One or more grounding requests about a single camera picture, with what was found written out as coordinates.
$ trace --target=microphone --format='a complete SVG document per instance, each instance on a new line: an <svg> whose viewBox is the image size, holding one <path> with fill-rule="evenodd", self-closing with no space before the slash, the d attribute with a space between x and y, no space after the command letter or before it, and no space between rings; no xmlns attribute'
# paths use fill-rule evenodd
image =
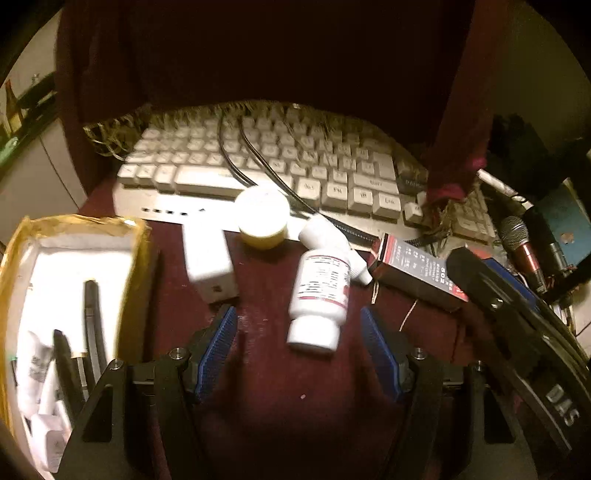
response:
<svg viewBox="0 0 591 480"><path fill-rule="evenodd" d="M505 249L511 252L515 266L525 276L528 285L538 295L546 292L544 274L530 245L530 235L523 220L510 216L501 222L499 236Z"/></svg>

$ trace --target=maroon fabric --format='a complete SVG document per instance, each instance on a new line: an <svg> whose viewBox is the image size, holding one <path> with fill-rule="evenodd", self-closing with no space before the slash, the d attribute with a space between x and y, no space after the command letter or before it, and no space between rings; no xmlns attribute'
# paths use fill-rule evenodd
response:
<svg viewBox="0 0 591 480"><path fill-rule="evenodd" d="M87 192L104 175L84 152L81 123L145 102L262 98L358 116L404 145L433 145L430 200L462 197L488 139L509 1L67 2L56 86L74 165Z"/></svg>
<svg viewBox="0 0 591 480"><path fill-rule="evenodd" d="M105 180L80 213L114 215L112 186L113 179ZM184 345L216 310L189 284L180 226L150 226L161 254L146 359ZM362 345L359 311L370 303L372 289L352 286L348 319L332 357L293 352L285 344L287 310L304 247L286 241L259 252L235 233L226 238L240 291L239 333L216 391L196 412L217 478L376 478L404 410L381 392ZM376 308L398 329L413 301L381 286ZM455 355L461 363L472 359L456 319L423 302L417 303L404 331L413 344L442 360ZM438 478L443 448L432 459L428 478Z"/></svg>

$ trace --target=table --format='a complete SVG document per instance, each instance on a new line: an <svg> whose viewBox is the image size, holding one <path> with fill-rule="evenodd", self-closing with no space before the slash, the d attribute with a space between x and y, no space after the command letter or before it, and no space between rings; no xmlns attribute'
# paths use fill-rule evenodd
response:
<svg viewBox="0 0 591 480"><path fill-rule="evenodd" d="M106 179L80 214L115 214ZM206 326L215 308L189 284L181 226L149 222L160 249L145 338L145 359L153 359ZM332 357L290 350L288 305L301 254L299 242L285 241L267 252L226 239L240 298L239 332L212 396L195 409L199 435L219 479L372 479L404 418L404 409L381 392L363 347L359 311L372 289L352 285L348 319ZM398 329L414 299L381 286L376 308ZM458 316L419 301L404 332L411 343L441 360L466 364L472 348ZM428 478L438 478L436 448ZM160 476L166 478L166 472Z"/></svg>

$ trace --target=microphone grille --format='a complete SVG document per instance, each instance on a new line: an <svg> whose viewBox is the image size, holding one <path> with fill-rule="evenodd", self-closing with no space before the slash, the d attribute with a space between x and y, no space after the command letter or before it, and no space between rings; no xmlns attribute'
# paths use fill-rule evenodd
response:
<svg viewBox="0 0 591 480"><path fill-rule="evenodd" d="M515 216L507 217L501 222L499 233L505 248L511 251L516 250L530 239L525 223L521 218Z"/></svg>

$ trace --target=white pill bottle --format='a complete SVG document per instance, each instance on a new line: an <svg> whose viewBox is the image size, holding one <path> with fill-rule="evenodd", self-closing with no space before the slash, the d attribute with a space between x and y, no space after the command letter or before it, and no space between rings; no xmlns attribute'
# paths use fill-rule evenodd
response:
<svg viewBox="0 0 591 480"><path fill-rule="evenodd" d="M347 318L349 282L348 251L319 248L301 256L290 304L290 346L318 353L336 351L340 326Z"/></svg>

